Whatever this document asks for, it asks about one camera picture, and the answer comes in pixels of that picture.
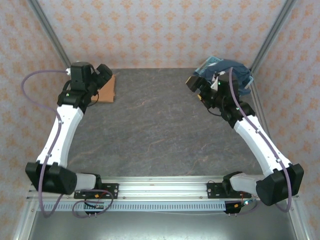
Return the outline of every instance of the black joint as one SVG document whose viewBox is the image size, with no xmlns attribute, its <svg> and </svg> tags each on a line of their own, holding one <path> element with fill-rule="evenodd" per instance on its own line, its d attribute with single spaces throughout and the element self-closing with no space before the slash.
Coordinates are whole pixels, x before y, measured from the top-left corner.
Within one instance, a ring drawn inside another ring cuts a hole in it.
<svg viewBox="0 0 320 240">
<path fill-rule="evenodd" d="M 300 164 L 295 164 L 286 170 L 290 178 L 292 196 L 297 195 L 304 176 L 304 169 Z M 257 181 L 255 189 L 258 197 L 267 206 L 288 198 L 288 184 L 283 170 L 274 171 L 265 179 Z"/>
<path fill-rule="evenodd" d="M 57 104 L 72 105 L 73 108 L 80 108 L 85 113 L 87 106 L 91 103 L 91 97 L 97 95 L 112 77 L 112 71 L 104 64 L 97 68 L 88 62 L 74 62 L 71 67 L 70 90 L 65 88 L 58 97 Z"/>
<path fill-rule="evenodd" d="M 234 191 L 234 189 L 231 186 L 230 179 L 237 174 L 242 174 L 242 171 L 235 171 L 223 177 L 222 187 L 228 196 Z"/>
<path fill-rule="evenodd" d="M 35 189 L 39 190 L 39 179 L 42 164 L 37 162 L 28 162 L 25 172 Z M 55 194 L 70 195 L 74 192 L 77 185 L 77 175 L 62 167 L 55 162 L 53 165 L 46 165 L 42 182 L 42 191 Z"/>
<path fill-rule="evenodd" d="M 206 79 L 200 76 L 189 77 L 185 84 L 192 92 L 195 92 L 197 89 L 201 89 L 204 86 L 210 88 L 210 84 L 206 81 Z"/>
</svg>

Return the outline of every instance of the cable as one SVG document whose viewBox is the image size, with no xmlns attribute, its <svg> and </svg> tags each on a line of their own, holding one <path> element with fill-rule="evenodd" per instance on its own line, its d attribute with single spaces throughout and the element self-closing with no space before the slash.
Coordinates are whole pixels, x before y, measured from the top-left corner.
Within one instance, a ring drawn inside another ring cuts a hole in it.
<svg viewBox="0 0 320 240">
<path fill-rule="evenodd" d="M 229 69 L 229 85 L 230 85 L 230 91 L 231 91 L 231 95 L 232 95 L 232 98 L 233 98 L 233 101 L 234 101 L 235 105 L 237 106 L 237 108 L 239 109 L 240 113 L 245 118 L 245 120 L 253 127 L 255 132 L 258 133 L 262 137 L 262 139 L 265 141 L 265 143 L 268 145 L 268 147 L 270 148 L 270 150 L 274 154 L 275 158 L 277 160 L 279 160 L 279 164 L 281 165 L 281 167 L 283 169 L 283 172 L 284 172 L 284 175 L 285 175 L 286 184 L 287 184 L 287 188 L 288 188 L 288 203 L 287 203 L 286 209 L 281 208 L 278 204 L 275 204 L 275 205 L 277 206 L 277 208 L 279 210 L 281 210 L 284 213 L 287 213 L 290 210 L 291 201 L 292 201 L 292 189 L 291 189 L 291 182 L 290 182 L 290 177 L 289 177 L 288 171 L 287 171 L 284 163 L 280 159 L 279 155 L 277 154 L 277 152 L 275 151 L 275 149 L 273 148 L 271 143 L 266 138 L 266 136 L 264 134 L 262 134 L 262 132 L 257 128 L 257 126 L 247 117 L 247 115 L 245 114 L 245 112 L 241 108 L 240 104 L 238 103 L 236 95 L 235 95 L 235 92 L 234 92 L 234 86 L 232 85 L 232 70 L 233 70 L 233 67 L 231 67 Z"/>
<path fill-rule="evenodd" d="M 88 107 L 95 105 L 98 102 L 98 100 L 99 100 L 99 92 L 97 93 L 97 99 L 95 100 L 95 102 L 92 103 L 91 105 L 89 104 Z"/>
<path fill-rule="evenodd" d="M 218 187 L 218 185 L 216 184 L 215 181 L 209 180 L 206 184 L 208 184 L 209 182 L 213 182 L 213 183 L 214 183 L 214 186 Z"/>
<path fill-rule="evenodd" d="M 90 189 L 90 190 L 84 190 L 86 192 L 102 192 L 102 193 L 106 193 L 106 194 L 109 194 L 110 197 L 111 197 L 111 202 L 109 203 L 109 205 L 103 209 L 101 212 L 98 212 L 98 213 L 95 213 L 94 216 L 98 216 L 98 215 L 101 215 L 103 213 L 105 213 L 112 205 L 112 203 L 114 202 L 114 196 L 112 195 L 111 192 L 107 191 L 107 190 L 99 190 L 99 189 Z M 90 203 L 90 204 L 97 204 L 99 201 L 90 201 L 90 200 L 80 200 L 80 201 L 77 201 L 75 202 L 75 204 L 73 205 L 72 207 L 72 214 L 73 216 L 75 216 L 76 218 L 79 218 L 79 219 L 86 219 L 86 218 L 90 218 L 91 217 L 91 214 L 89 215 L 79 215 L 76 211 L 75 211 L 75 208 L 76 208 L 76 205 L 79 204 L 79 203 Z"/>
<path fill-rule="evenodd" d="M 208 110 L 208 112 L 209 112 L 210 114 L 215 115 L 215 116 L 217 116 L 217 117 L 221 117 L 221 115 L 215 114 L 215 113 L 213 113 L 212 111 L 210 111 L 209 108 L 207 108 L 207 110 Z"/>
<path fill-rule="evenodd" d="M 66 83 L 63 86 L 63 90 L 67 90 L 67 88 L 69 87 L 69 84 L 71 83 L 71 80 L 66 81 Z"/>
<path fill-rule="evenodd" d="M 29 75 L 27 75 L 21 82 L 21 90 L 22 90 L 22 93 L 23 95 L 25 96 L 26 99 L 28 99 L 31 103 L 35 104 L 36 106 L 40 107 L 40 108 L 44 108 L 44 109 L 48 109 L 52 112 L 55 113 L 56 115 L 56 118 L 58 119 L 58 130 L 55 134 L 55 137 L 53 139 L 53 142 L 51 144 L 51 146 L 49 147 L 49 150 L 45 156 L 45 159 L 44 159 L 44 162 L 42 164 L 42 168 L 41 168 L 41 172 L 40 172 L 40 177 L 39 177 L 39 186 L 38 186 L 38 198 L 39 198 L 39 205 L 40 205 L 40 209 L 41 209 L 41 212 L 43 214 L 43 216 L 45 218 L 48 218 L 50 217 L 56 210 L 61 198 L 62 198 L 62 194 L 58 197 L 56 203 L 54 204 L 53 206 L 53 209 L 50 213 L 46 213 L 45 212 L 45 207 L 44 207 L 44 202 L 43 202 L 43 197 L 42 197 L 42 186 L 43 186 L 43 181 L 44 181 L 44 175 L 45 175 L 45 170 L 46 170 L 46 165 L 47 165 L 47 162 L 49 160 L 49 157 L 51 155 L 51 152 L 58 140 L 58 137 L 60 135 L 60 132 L 61 132 L 61 128 L 62 128 L 62 120 L 61 120 L 61 117 L 60 117 L 60 114 L 58 113 L 57 110 L 49 107 L 49 106 L 46 106 L 46 105 L 43 105 L 41 103 L 37 103 L 36 101 L 34 101 L 33 99 L 31 99 L 27 94 L 26 94 L 26 91 L 25 91 L 25 83 L 26 81 L 33 75 L 36 75 L 36 74 L 42 74 L 42 73 L 62 73 L 62 74 L 66 74 L 67 72 L 64 71 L 64 70 L 39 70 L 39 71 L 34 71 L 32 73 L 30 73 Z"/>
<path fill-rule="evenodd" d="M 183 212 L 168 212 L 168 211 L 142 211 L 143 213 L 154 213 L 154 214 L 173 214 L 173 215 L 188 215 L 188 216 L 211 216 L 225 214 L 224 212 L 217 213 L 183 213 Z"/>
<path fill-rule="evenodd" d="M 102 196 L 105 195 L 105 194 L 107 194 L 107 193 L 106 193 L 106 192 L 103 192 L 102 194 L 100 194 L 100 196 L 99 196 L 98 201 L 96 202 L 96 204 L 99 203 L 99 201 L 101 200 Z M 88 200 L 88 199 L 96 199 L 96 195 L 91 195 L 91 196 L 89 196 L 88 198 L 86 198 L 86 199 L 84 199 L 84 200 L 86 201 L 86 200 Z M 93 208 L 93 209 L 96 208 L 95 205 L 91 205 L 91 204 L 86 203 L 86 202 L 85 202 L 84 204 L 87 205 L 87 206 L 90 207 L 90 208 Z"/>
<path fill-rule="evenodd" d="M 242 191 L 241 192 L 241 204 L 243 203 L 243 201 L 244 201 L 244 197 L 245 197 L 245 192 L 244 191 Z"/>
</svg>

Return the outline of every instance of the metal post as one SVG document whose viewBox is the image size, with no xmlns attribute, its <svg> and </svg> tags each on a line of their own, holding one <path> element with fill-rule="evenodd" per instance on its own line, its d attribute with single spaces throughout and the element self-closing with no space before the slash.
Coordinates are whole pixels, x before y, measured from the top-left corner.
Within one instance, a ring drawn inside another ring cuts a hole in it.
<svg viewBox="0 0 320 240">
<path fill-rule="evenodd" d="M 43 9 L 41 8 L 38 0 L 28 0 L 28 2 L 30 4 L 31 8 L 33 9 L 35 15 L 39 19 L 41 25 L 43 26 L 43 29 L 45 30 L 47 36 L 51 40 L 54 48 L 56 49 L 57 53 L 59 54 L 61 60 L 63 61 L 65 66 L 67 68 L 69 68 L 71 65 L 71 62 L 70 62 L 64 48 L 62 47 L 54 29 L 52 28 L 49 20 L 47 19 Z"/>
<path fill-rule="evenodd" d="M 281 11 L 280 11 L 278 17 L 276 18 L 269 34 L 265 38 L 264 43 L 262 44 L 262 47 L 260 48 L 257 56 L 255 57 L 255 59 L 253 61 L 253 64 L 250 68 L 253 75 L 258 70 L 258 68 L 262 64 L 263 60 L 265 59 L 265 56 L 267 55 L 268 50 L 270 49 L 270 47 L 273 44 L 274 40 L 276 39 L 279 31 L 281 30 L 282 26 L 284 25 L 284 23 L 291 12 L 291 9 L 295 5 L 296 1 L 297 0 L 287 0 L 284 3 L 283 8 L 281 9 Z M 258 95 L 258 91 L 257 91 L 257 87 L 256 87 L 255 82 L 253 82 L 251 84 L 250 89 L 251 89 L 251 96 L 253 98 L 255 110 L 256 110 L 257 116 L 260 120 L 260 123 L 261 123 L 264 131 L 266 132 L 266 134 L 268 134 L 268 136 L 271 137 L 269 129 L 268 129 L 267 121 L 265 118 L 265 114 L 263 111 L 263 107 L 262 107 L 260 99 L 259 99 L 259 95 Z"/>
</svg>

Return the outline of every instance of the black bracket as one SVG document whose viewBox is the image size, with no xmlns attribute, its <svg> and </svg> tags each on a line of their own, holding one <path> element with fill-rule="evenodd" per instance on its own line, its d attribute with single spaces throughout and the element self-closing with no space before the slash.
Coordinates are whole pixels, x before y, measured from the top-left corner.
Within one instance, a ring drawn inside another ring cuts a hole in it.
<svg viewBox="0 0 320 240">
<path fill-rule="evenodd" d="M 102 183 L 100 190 L 107 190 L 108 192 L 112 193 L 113 199 L 118 199 L 119 193 L 119 184 L 118 183 Z M 95 195 L 100 195 L 98 197 L 100 199 L 111 199 L 109 194 L 101 195 L 102 192 L 100 191 L 80 191 L 74 192 L 74 199 L 96 199 Z"/>
<path fill-rule="evenodd" d="M 241 191 L 230 191 L 226 193 L 223 184 L 221 182 L 208 182 L 206 184 L 206 192 L 208 195 L 208 199 L 250 199 L 251 194 L 247 192 Z"/>
<path fill-rule="evenodd" d="M 226 203 L 225 204 L 225 213 L 226 214 L 238 214 L 241 211 L 241 207 L 235 207 L 235 205 L 241 205 L 241 202 L 232 202 L 232 203 Z"/>
</svg>

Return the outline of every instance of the white arm segment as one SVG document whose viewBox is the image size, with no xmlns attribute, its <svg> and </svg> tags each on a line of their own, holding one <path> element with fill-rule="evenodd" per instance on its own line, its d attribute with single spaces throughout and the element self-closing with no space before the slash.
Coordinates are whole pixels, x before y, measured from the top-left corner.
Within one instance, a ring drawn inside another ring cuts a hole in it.
<svg viewBox="0 0 320 240">
<path fill-rule="evenodd" d="M 256 125 L 256 127 L 260 130 L 260 132 L 266 136 L 268 141 L 271 143 L 273 149 L 278 153 L 280 159 L 282 160 L 284 166 L 286 168 L 289 167 L 291 162 L 287 159 L 274 145 L 274 143 L 270 140 L 268 135 L 262 129 L 258 118 L 256 116 L 249 115 L 248 118 Z M 242 121 L 237 121 L 234 126 L 235 131 L 244 139 L 246 144 L 249 146 L 250 150 L 256 157 L 257 161 L 260 164 L 263 175 L 265 177 L 274 173 L 274 169 L 279 171 L 282 170 L 281 165 L 277 162 L 276 157 L 263 140 L 263 138 L 255 131 L 255 129 L 243 118 Z"/>
<path fill-rule="evenodd" d="M 96 185 L 96 176 L 87 173 L 76 173 L 75 192 L 80 190 L 94 189 Z"/>
<path fill-rule="evenodd" d="M 263 180 L 262 175 L 246 175 L 245 173 L 239 173 L 230 178 L 232 189 L 237 192 L 245 192 L 258 196 L 256 186 L 257 181 Z"/>
<path fill-rule="evenodd" d="M 59 166 L 66 168 L 68 164 L 68 153 L 69 148 L 74 138 L 74 134 L 78 124 L 80 123 L 84 113 L 81 109 L 73 108 L 72 105 L 61 105 L 57 107 L 57 111 L 61 116 L 63 122 L 61 127 L 61 132 L 59 138 L 54 145 L 54 148 L 51 152 L 51 157 L 47 162 L 47 165 L 52 165 L 53 163 L 58 163 Z M 37 158 L 37 161 L 40 161 L 41 164 L 44 163 L 48 150 L 54 141 L 54 138 L 58 131 L 58 119 L 55 118 L 52 130 L 50 132 L 49 138 Z"/>
</svg>

